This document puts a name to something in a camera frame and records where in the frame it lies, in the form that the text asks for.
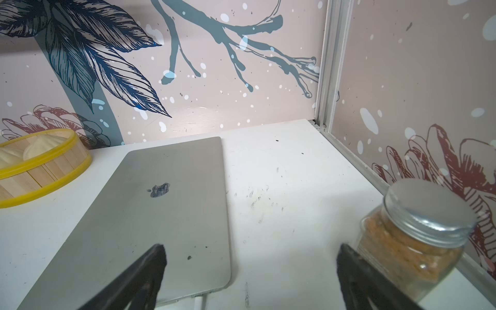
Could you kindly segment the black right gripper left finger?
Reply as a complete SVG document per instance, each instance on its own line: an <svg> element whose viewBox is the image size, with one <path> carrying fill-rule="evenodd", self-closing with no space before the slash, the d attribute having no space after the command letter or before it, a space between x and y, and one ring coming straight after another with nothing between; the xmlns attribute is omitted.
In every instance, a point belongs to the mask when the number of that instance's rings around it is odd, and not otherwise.
<svg viewBox="0 0 496 310"><path fill-rule="evenodd" d="M167 255L161 244L153 245L81 309L154 309Z"/></svg>

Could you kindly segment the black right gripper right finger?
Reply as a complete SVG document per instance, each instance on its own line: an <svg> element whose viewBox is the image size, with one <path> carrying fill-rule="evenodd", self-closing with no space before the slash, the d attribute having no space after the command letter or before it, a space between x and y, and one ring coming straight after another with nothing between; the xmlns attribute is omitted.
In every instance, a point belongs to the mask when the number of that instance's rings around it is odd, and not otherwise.
<svg viewBox="0 0 496 310"><path fill-rule="evenodd" d="M420 309L352 247L341 244L337 275L346 309Z"/></svg>

